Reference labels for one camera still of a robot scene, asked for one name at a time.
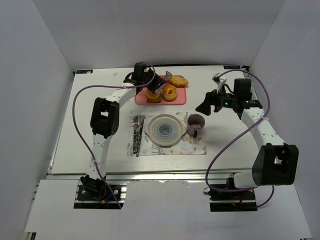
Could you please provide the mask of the oblong golden bread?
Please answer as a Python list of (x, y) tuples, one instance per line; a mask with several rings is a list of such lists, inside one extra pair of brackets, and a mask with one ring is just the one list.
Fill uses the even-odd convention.
[(180, 87), (183, 88), (189, 84), (189, 81), (186, 78), (178, 75), (170, 76), (168, 78), (168, 82), (177, 88), (180, 88)]

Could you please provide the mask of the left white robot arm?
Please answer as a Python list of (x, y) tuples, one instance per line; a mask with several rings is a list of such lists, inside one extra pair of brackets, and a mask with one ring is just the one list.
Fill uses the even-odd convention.
[(143, 89), (159, 94), (165, 83), (153, 66), (138, 62), (120, 88), (105, 98), (95, 99), (90, 119), (93, 146), (90, 167), (86, 173), (91, 179), (100, 180), (106, 176), (108, 149), (120, 125), (120, 108)]

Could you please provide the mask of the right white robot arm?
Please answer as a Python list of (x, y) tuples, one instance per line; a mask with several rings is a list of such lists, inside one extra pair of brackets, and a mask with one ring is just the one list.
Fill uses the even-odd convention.
[(232, 176), (229, 191), (247, 191), (259, 186), (292, 185), (295, 181), (299, 150), (294, 144), (287, 144), (273, 129), (267, 119), (267, 112), (258, 100), (252, 98), (251, 81), (237, 78), (233, 92), (225, 90), (225, 77), (213, 77), (217, 89), (206, 93), (203, 103), (195, 110), (207, 116), (222, 108), (232, 109), (247, 126), (258, 147), (258, 154), (250, 170)]

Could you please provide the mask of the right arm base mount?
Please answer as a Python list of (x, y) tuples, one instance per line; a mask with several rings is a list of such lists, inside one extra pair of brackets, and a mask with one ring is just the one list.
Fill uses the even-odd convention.
[(211, 212), (255, 212), (258, 210), (253, 190), (235, 192), (235, 171), (210, 172), (205, 175), (203, 193), (209, 197)]

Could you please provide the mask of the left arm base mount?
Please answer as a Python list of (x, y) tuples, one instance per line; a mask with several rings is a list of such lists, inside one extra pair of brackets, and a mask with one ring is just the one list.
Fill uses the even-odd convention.
[(119, 210), (126, 197), (125, 186), (82, 176), (76, 190), (74, 209)]

